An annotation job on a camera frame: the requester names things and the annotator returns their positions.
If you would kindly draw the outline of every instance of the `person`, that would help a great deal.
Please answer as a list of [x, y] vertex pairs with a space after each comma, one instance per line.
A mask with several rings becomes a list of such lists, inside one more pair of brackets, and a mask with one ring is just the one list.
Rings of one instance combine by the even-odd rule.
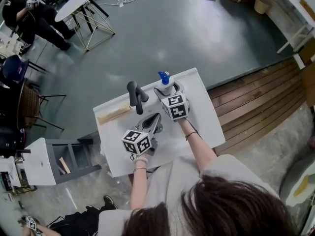
[[19, 221], [23, 225], [22, 236], [92, 236], [97, 233], [98, 216], [105, 210], [116, 210], [113, 199], [105, 195], [104, 206], [100, 209], [93, 206], [86, 206], [86, 211], [66, 215], [63, 220], [53, 221], [48, 227], [40, 225], [38, 220], [34, 219], [36, 223], [36, 231], [26, 226], [26, 216]]
[[160, 166], [149, 179], [149, 156], [137, 157], [131, 210], [102, 212], [98, 236], [297, 235], [268, 184], [232, 155], [217, 156], [187, 118], [174, 125], [180, 125], [192, 155]]
[[[26, 2], [27, 0], [5, 1], [2, 15], [6, 25], [13, 28], [18, 25], [26, 34], [35, 33], [61, 50], [68, 50], [71, 44], [65, 39], [70, 39], [75, 30], [69, 30], [64, 21], [55, 21], [57, 12], [53, 6], [40, 3], [34, 9], [30, 9], [26, 8]], [[58, 30], [63, 38], [51, 26]]]

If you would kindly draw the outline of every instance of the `wooden deck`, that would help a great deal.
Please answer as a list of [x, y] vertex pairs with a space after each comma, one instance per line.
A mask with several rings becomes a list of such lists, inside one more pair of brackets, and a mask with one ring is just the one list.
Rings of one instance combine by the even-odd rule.
[[287, 59], [208, 91], [226, 142], [218, 155], [232, 154], [277, 127], [305, 101], [301, 71]]

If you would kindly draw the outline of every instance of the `bracelet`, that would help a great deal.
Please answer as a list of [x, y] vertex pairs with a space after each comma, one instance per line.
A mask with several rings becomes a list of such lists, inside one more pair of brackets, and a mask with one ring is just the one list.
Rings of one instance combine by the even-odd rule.
[[134, 160], [134, 163], [136, 163], [136, 161], [143, 161], [143, 162], [146, 162], [146, 163], [148, 163], [149, 162], [149, 160], [147, 159], [147, 158], [145, 158], [145, 157], [137, 157], [135, 160]]
[[138, 168], [133, 169], [133, 172], [135, 172], [136, 170], [139, 170], [139, 169], [147, 170], [147, 168], [145, 168], [145, 167], [138, 167]]
[[197, 134], [199, 134], [197, 130], [196, 130], [196, 131], [191, 132], [189, 135], [185, 136], [186, 141], [187, 141], [188, 137], [189, 137], [191, 134], [193, 134], [193, 133], [197, 133]]

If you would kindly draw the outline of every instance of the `black faucet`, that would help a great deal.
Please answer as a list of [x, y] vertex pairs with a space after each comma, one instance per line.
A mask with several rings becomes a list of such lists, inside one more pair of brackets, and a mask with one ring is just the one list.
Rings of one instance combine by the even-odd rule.
[[149, 96], [141, 89], [135, 81], [130, 81], [127, 85], [130, 97], [130, 106], [136, 106], [138, 115], [143, 114], [142, 103], [149, 100]]

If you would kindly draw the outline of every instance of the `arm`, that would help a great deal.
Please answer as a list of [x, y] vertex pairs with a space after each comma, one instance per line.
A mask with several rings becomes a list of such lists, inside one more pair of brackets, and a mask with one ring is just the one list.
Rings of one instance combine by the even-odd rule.
[[[135, 169], [137, 168], [147, 168], [147, 164], [144, 161], [137, 161], [135, 163]], [[144, 205], [145, 198], [148, 191], [148, 181], [147, 181], [147, 170], [138, 169], [133, 173], [133, 185], [131, 191], [131, 209], [142, 209]]]
[[17, 14], [16, 14], [16, 22], [19, 21], [24, 15], [25, 13], [27, 13], [27, 9], [24, 8], [23, 10], [19, 11]]
[[[178, 120], [185, 136], [194, 132], [195, 129], [185, 118]], [[205, 166], [211, 161], [216, 159], [217, 155], [214, 151], [201, 139], [197, 133], [188, 136], [187, 141], [191, 147], [192, 153], [196, 159], [199, 170], [202, 172]]]
[[37, 228], [39, 230], [41, 230], [46, 236], [61, 236], [59, 233], [47, 228], [47, 227], [44, 227], [44, 226], [41, 226], [39, 224], [37, 224]]

